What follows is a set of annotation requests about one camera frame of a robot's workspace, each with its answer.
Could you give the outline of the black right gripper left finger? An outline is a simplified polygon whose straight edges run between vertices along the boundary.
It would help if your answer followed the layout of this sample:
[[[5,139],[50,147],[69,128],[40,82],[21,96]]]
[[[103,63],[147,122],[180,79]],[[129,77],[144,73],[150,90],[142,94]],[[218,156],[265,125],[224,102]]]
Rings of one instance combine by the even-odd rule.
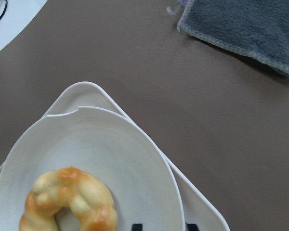
[[[142,223],[132,224],[131,231],[143,231],[143,224]]]

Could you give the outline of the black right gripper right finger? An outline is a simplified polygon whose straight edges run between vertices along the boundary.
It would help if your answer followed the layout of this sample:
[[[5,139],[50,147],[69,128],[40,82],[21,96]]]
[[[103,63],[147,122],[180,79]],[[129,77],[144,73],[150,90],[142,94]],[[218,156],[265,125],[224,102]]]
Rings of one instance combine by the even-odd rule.
[[[186,223],[186,230],[187,231],[199,231],[199,228],[197,224]]]

